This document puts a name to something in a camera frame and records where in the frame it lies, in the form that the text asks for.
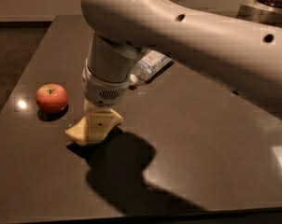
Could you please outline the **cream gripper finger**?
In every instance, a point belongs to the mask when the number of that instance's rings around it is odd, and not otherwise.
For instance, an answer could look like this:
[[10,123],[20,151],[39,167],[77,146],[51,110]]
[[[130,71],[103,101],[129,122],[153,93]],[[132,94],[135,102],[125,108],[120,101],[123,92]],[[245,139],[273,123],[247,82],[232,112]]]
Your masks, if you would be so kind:
[[88,143],[99,143],[108,135],[111,109],[84,101],[84,114],[87,122],[86,138]]

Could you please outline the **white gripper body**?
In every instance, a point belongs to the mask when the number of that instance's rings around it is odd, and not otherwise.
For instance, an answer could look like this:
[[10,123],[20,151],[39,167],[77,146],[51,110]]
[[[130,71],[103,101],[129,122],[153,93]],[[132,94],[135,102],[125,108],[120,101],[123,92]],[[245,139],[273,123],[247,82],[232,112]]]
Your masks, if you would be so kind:
[[96,77],[88,68],[88,61],[82,72],[82,89],[85,98],[94,105],[115,105],[120,102],[129,87],[128,82],[110,83]]

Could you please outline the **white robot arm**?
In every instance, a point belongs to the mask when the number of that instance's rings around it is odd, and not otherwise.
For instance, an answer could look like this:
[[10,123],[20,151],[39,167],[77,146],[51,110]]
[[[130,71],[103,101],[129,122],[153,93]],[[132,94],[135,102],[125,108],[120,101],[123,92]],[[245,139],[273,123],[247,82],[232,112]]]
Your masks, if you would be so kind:
[[282,119],[282,29],[181,7],[169,0],[81,0],[93,30],[83,90],[94,106],[84,139],[106,137],[142,49],[169,56]]

